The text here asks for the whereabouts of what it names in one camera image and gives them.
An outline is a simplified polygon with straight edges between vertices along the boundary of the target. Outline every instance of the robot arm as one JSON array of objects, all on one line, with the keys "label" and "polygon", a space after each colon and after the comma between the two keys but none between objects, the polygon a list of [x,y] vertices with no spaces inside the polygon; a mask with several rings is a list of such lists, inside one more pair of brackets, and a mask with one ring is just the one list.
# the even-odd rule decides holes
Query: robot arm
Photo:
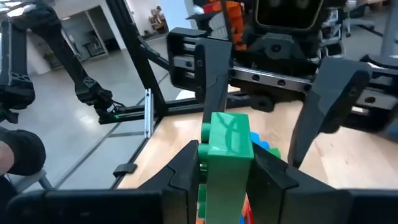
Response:
[{"label": "robot arm", "polygon": [[116,104],[119,103],[112,100],[112,93],[109,90],[102,88],[96,80],[87,75],[63,38],[61,21],[50,6],[40,1],[33,1],[28,8],[25,8],[22,15],[11,17],[2,24],[3,30],[6,28],[9,36],[12,35],[12,38],[4,37],[2,40],[3,70],[0,77],[0,96],[2,96],[0,103],[2,111],[5,111],[3,114],[7,115],[3,116],[3,119],[16,123],[16,114],[11,114],[9,109],[24,109],[34,101],[34,87],[26,69],[27,29],[48,43],[75,83],[76,96],[82,103],[94,105],[100,116],[109,116],[116,112],[118,108]]}]

